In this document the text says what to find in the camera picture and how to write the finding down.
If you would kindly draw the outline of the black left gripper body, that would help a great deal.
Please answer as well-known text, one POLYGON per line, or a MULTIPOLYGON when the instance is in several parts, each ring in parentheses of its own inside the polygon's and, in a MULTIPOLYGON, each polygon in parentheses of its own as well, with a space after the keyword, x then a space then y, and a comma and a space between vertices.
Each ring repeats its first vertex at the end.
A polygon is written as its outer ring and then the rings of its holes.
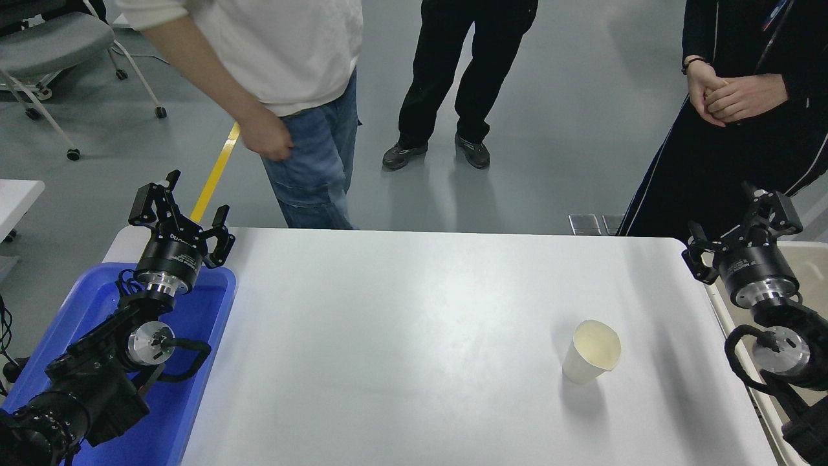
POLYGON ((157 221, 137 262, 134 277, 145 286, 174 278, 176 289, 192 289, 206 254, 203 229, 190 220, 157 221))

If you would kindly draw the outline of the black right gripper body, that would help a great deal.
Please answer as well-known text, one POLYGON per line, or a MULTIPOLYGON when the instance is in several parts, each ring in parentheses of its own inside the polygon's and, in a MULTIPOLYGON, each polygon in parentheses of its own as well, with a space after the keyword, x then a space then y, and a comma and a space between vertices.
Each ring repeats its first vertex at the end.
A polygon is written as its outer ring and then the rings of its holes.
POLYGON ((774 236, 713 244, 714 267, 730 299, 790 298, 798 292, 798 279, 774 236))

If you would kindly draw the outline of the person's left hand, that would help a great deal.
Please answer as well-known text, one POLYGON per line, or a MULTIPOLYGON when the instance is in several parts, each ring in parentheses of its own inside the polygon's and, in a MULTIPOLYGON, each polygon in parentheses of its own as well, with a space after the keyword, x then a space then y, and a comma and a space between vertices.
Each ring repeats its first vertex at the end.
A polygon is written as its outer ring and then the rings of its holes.
POLYGON ((722 124, 739 123, 789 101, 783 77, 780 74, 759 74, 730 78, 706 97, 706 110, 722 124))

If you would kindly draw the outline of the person's hand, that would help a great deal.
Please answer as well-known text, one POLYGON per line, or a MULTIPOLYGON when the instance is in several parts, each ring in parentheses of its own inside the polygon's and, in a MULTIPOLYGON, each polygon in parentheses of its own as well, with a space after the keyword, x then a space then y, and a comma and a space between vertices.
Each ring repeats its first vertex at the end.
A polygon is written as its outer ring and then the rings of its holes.
POLYGON ((294 147, 286 124, 263 105, 246 110, 235 118, 243 144, 263 159, 283 162, 294 147))

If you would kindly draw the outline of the person's right hand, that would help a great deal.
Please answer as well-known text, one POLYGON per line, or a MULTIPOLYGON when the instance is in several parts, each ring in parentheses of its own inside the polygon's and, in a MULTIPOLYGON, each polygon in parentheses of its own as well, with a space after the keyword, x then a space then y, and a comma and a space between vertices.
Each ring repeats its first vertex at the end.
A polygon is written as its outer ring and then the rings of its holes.
POLYGON ((725 127, 725 123, 716 119, 706 109, 706 97, 713 91, 724 87, 727 80, 717 76, 715 69, 702 56, 691 55, 682 60, 682 68, 687 79, 688 98, 697 114, 706 123, 725 127))

